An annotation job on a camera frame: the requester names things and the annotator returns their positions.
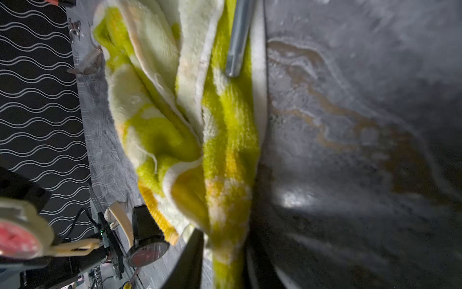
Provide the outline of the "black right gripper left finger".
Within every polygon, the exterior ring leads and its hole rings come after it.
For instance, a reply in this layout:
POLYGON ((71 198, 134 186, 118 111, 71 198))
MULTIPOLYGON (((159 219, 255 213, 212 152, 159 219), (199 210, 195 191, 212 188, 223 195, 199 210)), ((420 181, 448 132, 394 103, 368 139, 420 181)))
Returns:
POLYGON ((162 289, 199 289, 202 280, 204 236, 195 229, 162 289))

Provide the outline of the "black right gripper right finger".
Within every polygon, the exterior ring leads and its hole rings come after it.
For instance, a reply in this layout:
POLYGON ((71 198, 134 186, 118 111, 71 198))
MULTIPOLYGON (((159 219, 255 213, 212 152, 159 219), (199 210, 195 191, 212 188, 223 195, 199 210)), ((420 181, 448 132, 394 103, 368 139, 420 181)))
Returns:
POLYGON ((257 238, 248 238, 245 247, 245 288, 285 289, 257 238))

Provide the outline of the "yellow green white towel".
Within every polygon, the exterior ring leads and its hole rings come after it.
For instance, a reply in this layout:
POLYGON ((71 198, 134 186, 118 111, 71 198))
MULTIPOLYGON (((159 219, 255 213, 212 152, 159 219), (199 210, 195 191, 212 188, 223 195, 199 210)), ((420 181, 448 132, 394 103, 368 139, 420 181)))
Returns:
POLYGON ((209 238, 217 289, 244 286, 244 244, 267 126, 262 1, 240 74, 226 75, 236 1, 102 1, 93 18, 108 103, 165 239, 209 238))

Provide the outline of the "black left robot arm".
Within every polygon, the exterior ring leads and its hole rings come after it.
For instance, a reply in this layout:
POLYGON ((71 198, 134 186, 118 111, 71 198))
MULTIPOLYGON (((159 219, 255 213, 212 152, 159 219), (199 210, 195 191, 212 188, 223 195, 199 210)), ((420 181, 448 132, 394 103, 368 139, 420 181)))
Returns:
POLYGON ((1 287, 12 281, 13 289, 60 289, 106 263, 122 279, 123 252, 103 214, 81 208, 61 237, 40 214, 50 198, 50 191, 1 169, 1 287))

